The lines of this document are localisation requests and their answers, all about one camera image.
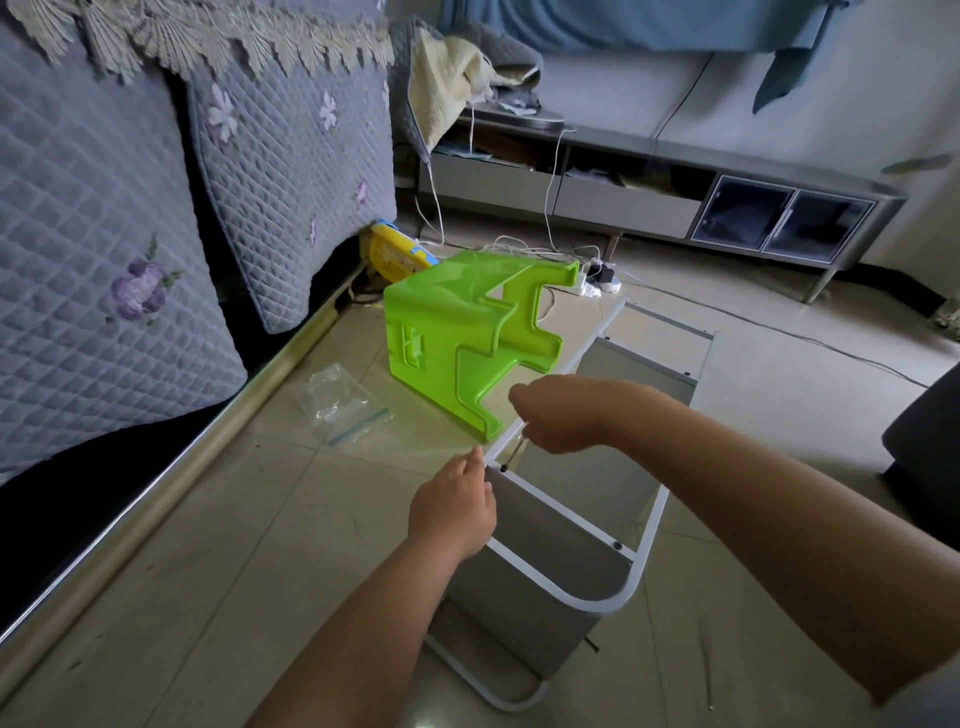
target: plastic bag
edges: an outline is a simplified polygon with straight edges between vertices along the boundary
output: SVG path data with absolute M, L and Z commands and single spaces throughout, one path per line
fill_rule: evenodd
M 332 448 L 356 442 L 394 416 L 339 364 L 310 377 L 297 399 L 321 442 Z

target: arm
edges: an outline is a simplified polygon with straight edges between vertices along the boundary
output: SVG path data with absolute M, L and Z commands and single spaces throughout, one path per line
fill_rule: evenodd
M 407 539 L 324 623 L 247 728 L 394 724 L 447 583 L 496 526 L 484 469 L 474 448 L 420 486 Z
M 960 649 L 960 553 L 835 480 L 628 382 L 511 391 L 531 442 L 620 449 L 666 485 L 878 701 Z

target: tile floor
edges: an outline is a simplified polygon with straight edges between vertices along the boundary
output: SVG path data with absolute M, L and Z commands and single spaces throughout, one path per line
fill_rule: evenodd
M 447 216 L 462 244 L 542 226 Z M 557 231 L 561 245 L 602 240 Z M 932 381 L 960 348 L 883 294 L 833 283 L 796 301 L 810 276 L 661 244 L 625 241 L 615 261 L 650 283 L 814 336 Z M 700 409 L 897 511 L 876 474 L 882 429 L 920 388 L 809 343 L 627 284 L 634 301 L 721 332 Z M 548 321 L 574 309 L 558 296 Z M 597 323 L 609 300 L 588 316 Z M 667 350 L 663 341 L 660 346 Z M 300 647 L 402 538 L 424 476 L 474 442 L 387 373 L 382 312 L 351 310 L 140 549 L 0 713 L 0 724 L 240 726 Z M 320 447 L 295 388 L 339 361 L 396 413 L 375 446 Z M 714 644 L 708 711 L 699 620 Z M 486 707 L 424 650 L 399 725 L 859 726 L 866 694 L 795 627 L 713 535 L 667 505 L 635 598 L 591 634 L 522 716 Z

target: hand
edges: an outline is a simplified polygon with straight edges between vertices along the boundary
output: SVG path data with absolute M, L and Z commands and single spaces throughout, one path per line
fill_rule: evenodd
M 410 503 L 409 537 L 449 549 L 457 563 L 483 548 L 496 528 L 496 500 L 485 472 L 480 446 L 454 455 L 417 490 Z
M 554 454 L 609 445 L 615 413 L 634 385 L 615 379 L 551 375 L 510 389 L 524 437 Z

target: wall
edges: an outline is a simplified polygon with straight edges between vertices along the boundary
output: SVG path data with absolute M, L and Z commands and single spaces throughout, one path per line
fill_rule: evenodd
M 393 16 L 437 15 L 439 0 L 394 0 Z M 960 288 L 960 160 L 885 178 L 906 158 L 960 153 L 960 2 L 867 0 L 849 11 L 801 88 L 754 116 L 769 57 L 717 55 L 661 138 L 885 180 L 910 201 L 866 262 L 948 295 Z M 539 94 L 574 124 L 650 134 L 708 54 L 602 53 L 546 59 Z

